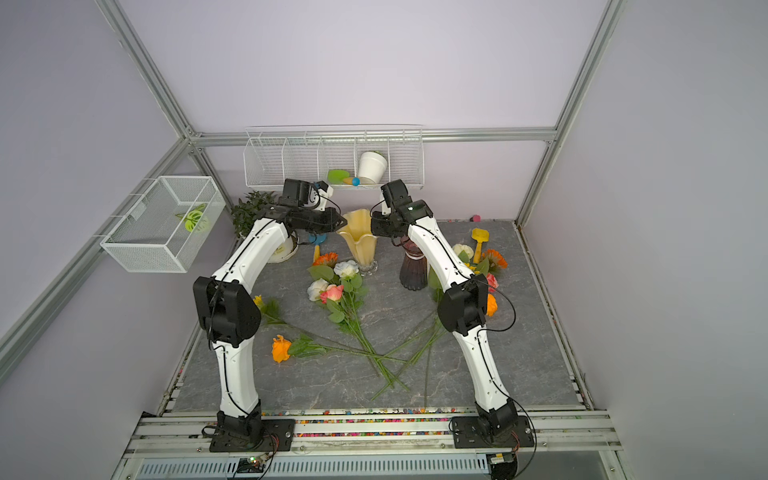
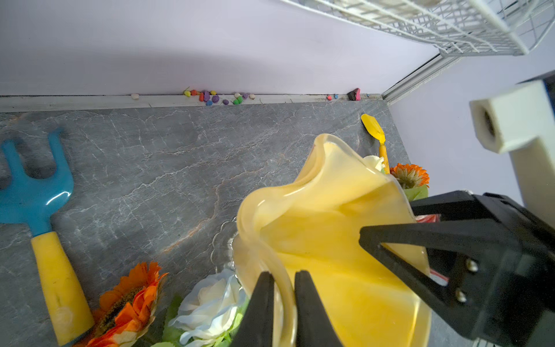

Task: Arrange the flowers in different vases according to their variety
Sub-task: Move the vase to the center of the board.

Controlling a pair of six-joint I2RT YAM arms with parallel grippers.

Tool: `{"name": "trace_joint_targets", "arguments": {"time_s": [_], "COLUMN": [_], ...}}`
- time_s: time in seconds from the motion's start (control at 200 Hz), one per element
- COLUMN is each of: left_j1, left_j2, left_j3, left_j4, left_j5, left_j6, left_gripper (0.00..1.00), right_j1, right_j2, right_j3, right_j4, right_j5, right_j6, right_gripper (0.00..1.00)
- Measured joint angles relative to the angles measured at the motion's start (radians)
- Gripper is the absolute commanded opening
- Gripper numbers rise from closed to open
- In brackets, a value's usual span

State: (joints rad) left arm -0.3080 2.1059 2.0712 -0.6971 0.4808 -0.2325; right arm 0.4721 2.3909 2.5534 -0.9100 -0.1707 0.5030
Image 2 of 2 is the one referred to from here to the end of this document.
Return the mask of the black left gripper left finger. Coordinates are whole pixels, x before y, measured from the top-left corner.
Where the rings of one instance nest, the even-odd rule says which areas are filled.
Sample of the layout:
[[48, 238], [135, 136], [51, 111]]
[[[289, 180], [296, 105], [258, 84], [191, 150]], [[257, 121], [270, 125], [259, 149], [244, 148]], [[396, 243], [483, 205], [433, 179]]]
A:
[[262, 272], [230, 347], [272, 347], [275, 281]]

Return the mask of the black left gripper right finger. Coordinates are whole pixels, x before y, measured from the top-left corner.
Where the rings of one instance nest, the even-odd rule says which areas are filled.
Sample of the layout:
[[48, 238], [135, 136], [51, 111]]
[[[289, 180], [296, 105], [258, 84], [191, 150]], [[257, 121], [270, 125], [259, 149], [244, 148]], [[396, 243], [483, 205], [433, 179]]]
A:
[[342, 346], [310, 273], [306, 270], [297, 272], [294, 286], [298, 317], [296, 345]]

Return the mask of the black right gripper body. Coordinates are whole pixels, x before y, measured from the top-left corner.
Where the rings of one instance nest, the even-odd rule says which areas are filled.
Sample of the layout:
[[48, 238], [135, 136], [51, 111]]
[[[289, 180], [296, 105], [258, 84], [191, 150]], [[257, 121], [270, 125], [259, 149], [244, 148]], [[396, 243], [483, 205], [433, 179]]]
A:
[[[499, 346], [554, 345], [554, 230], [514, 200], [454, 191], [413, 201], [431, 224], [365, 226], [359, 243], [453, 330]], [[393, 252], [438, 250], [448, 259], [441, 286]]]

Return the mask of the yellow ruffled glass vase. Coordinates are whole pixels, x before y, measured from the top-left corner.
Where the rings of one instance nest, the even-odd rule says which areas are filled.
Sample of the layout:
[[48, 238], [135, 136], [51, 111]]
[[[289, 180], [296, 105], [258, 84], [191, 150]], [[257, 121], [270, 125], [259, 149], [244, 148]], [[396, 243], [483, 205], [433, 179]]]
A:
[[298, 328], [294, 276], [312, 276], [344, 346], [426, 346], [432, 312], [359, 244], [361, 228], [415, 221], [397, 181], [339, 137], [321, 134], [296, 180], [251, 192], [236, 217], [236, 274], [251, 294], [275, 279], [274, 346]]

